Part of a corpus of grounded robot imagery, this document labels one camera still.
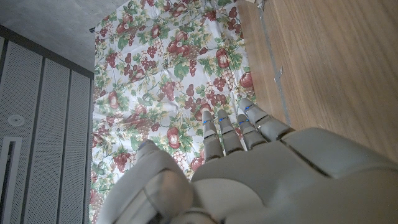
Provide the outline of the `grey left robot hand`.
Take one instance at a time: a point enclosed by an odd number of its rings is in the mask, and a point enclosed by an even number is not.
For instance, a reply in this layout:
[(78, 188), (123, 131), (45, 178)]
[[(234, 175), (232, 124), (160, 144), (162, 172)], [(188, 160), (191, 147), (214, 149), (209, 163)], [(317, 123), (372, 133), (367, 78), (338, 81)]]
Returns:
[(186, 178), (146, 140), (99, 223), (396, 223), (397, 164), (320, 128), (297, 131), (243, 98), (237, 133), (202, 113), (205, 162)]

